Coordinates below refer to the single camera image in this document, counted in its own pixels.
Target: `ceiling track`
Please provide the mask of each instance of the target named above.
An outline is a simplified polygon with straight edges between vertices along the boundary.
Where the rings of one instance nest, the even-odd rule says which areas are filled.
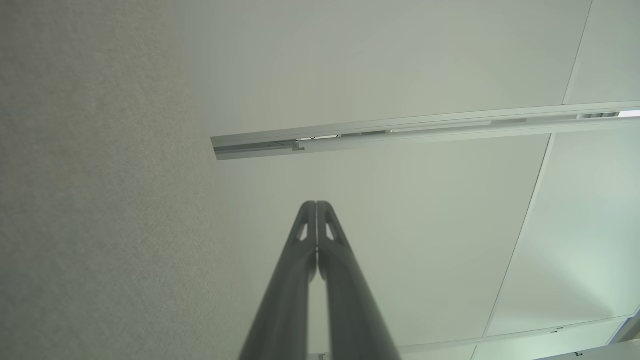
[[[537,117],[563,117],[572,115],[610,113],[623,110],[640,109],[640,101],[602,102],[596,104],[553,105],[535,108],[518,108],[502,110],[471,111],[466,113],[447,113],[396,119],[370,120],[361,122],[341,122],[338,124],[299,127],[224,135],[211,137],[214,147],[243,145],[249,143],[276,142],[290,139],[312,138],[336,134],[367,133],[371,131],[388,131],[409,129],[420,126],[455,124],[461,122],[486,122],[494,120],[532,119]]]
[[[505,136],[524,136],[549,133],[570,133],[621,129],[640,126],[640,117],[618,117],[618,111],[604,113],[572,113],[537,117],[511,117],[488,120],[488,118],[443,120],[423,122],[397,129],[368,129],[357,133],[305,133],[305,137],[275,141],[234,143],[226,145],[221,139],[214,142],[218,160],[258,158],[311,152],[359,149],[377,145],[397,143],[430,143]]]

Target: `wall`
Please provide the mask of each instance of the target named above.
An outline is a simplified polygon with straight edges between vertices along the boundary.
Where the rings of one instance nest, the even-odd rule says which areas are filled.
[[[254,307],[173,5],[0,5],[0,357],[233,359]]]

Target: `ceiling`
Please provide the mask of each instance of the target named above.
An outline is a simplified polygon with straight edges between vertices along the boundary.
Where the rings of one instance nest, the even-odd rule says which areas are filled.
[[[640,99],[640,2],[593,0],[563,104]]]
[[[299,206],[328,200],[401,351],[613,318],[560,331],[560,344],[584,350],[605,345],[623,321],[617,317],[640,305],[640,290],[629,285],[640,272],[633,259],[640,250],[638,136],[594,131],[389,145],[219,161],[218,174],[256,307]],[[321,280],[310,299],[309,352],[327,352]],[[584,332],[592,340],[567,340]],[[503,345],[540,348],[524,340]],[[474,359],[503,352],[470,348]],[[470,359],[462,343],[405,358],[436,350]],[[523,354],[550,356],[534,350]]]
[[[209,136],[563,103],[591,1],[189,0]]]

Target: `ceiling tile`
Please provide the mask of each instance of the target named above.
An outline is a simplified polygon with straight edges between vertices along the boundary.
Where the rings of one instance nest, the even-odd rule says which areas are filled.
[[[607,344],[621,322],[601,323],[553,334],[478,345],[473,360],[534,360],[570,352],[580,352]]]
[[[475,349],[475,345],[465,345],[400,355],[402,360],[471,360]]]
[[[557,135],[488,335],[637,311],[639,138],[637,129]]]
[[[565,104],[640,99],[640,1],[593,0]]]
[[[560,105],[589,1],[190,0],[209,136]]]
[[[333,204],[397,345],[483,335],[548,135],[219,161],[257,307],[298,208]],[[310,290],[309,352],[328,351]]]

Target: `textured wall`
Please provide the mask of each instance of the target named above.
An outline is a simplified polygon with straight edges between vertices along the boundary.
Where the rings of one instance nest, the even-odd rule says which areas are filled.
[[[255,308],[157,1],[0,4],[0,358],[229,359]]]

